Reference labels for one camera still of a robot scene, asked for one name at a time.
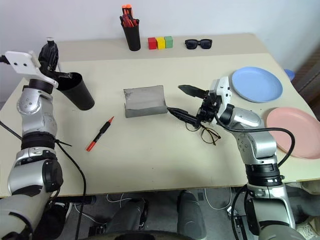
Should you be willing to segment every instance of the white wall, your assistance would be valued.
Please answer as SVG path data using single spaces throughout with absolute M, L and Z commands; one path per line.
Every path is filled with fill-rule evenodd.
M 320 0 L 0 0 L 0 53 L 38 54 L 46 37 L 124 37 L 119 16 L 127 3 L 140 19 L 143 37 L 255 33 L 280 65 L 292 70 L 320 43 Z M 0 64 L 0 102 L 20 80 Z

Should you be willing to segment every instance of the red block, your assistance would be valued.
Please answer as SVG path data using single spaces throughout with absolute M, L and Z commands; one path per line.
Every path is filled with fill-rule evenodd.
M 155 37 L 148 38 L 149 49 L 157 49 L 157 40 Z

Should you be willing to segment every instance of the plate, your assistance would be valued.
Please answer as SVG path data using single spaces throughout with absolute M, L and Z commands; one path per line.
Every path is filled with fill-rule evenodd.
M 293 133 L 295 147 L 292 156 L 302 159 L 320 159 L 320 122 L 313 116 L 294 107 L 278 107 L 272 110 L 267 119 L 268 128 L 284 128 Z M 270 131 L 276 144 L 286 153 L 291 138 L 285 132 Z
M 232 86 L 241 97 L 254 103 L 276 100 L 283 92 L 282 84 L 275 75 L 254 66 L 235 71 L 232 75 Z

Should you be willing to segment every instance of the green block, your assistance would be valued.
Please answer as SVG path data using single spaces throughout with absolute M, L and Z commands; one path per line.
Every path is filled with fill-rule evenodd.
M 174 40 L 173 40 L 172 36 L 165 36 L 164 40 L 165 40 L 165 48 L 166 49 L 171 49 L 174 46 Z

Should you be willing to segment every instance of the red marker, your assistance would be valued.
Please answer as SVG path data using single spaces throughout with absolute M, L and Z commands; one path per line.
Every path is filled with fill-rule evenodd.
M 94 147 L 96 142 L 99 140 L 99 138 L 107 131 L 107 129 L 110 127 L 112 120 L 114 119 L 114 116 L 107 121 L 103 127 L 100 129 L 98 135 L 93 139 L 93 141 L 90 143 L 90 145 L 86 148 L 88 152 L 91 151 L 91 149 Z

